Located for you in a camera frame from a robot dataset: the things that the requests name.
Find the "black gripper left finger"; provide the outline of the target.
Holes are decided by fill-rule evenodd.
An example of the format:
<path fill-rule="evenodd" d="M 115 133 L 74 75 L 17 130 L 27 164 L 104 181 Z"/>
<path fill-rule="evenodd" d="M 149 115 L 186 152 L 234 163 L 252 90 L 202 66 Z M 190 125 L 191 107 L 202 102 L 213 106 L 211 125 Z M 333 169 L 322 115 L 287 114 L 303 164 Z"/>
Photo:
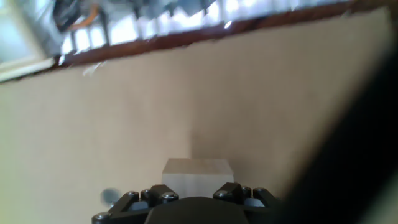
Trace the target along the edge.
<path fill-rule="evenodd" d="M 158 205 L 178 200 L 179 195 L 164 184 L 153 185 L 141 192 L 128 191 L 112 207 L 91 218 L 92 224 L 143 224 Z"/>

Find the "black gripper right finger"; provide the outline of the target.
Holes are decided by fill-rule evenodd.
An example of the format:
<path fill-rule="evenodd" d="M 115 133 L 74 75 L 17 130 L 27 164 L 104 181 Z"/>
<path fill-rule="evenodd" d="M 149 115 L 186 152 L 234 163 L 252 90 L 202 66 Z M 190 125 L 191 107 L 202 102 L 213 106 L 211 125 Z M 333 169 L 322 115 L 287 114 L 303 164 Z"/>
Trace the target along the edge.
<path fill-rule="evenodd" d="M 249 224 L 273 223 L 281 205 L 281 201 L 264 187 L 252 189 L 235 182 L 225 183 L 213 194 L 213 199 L 236 204 Z"/>

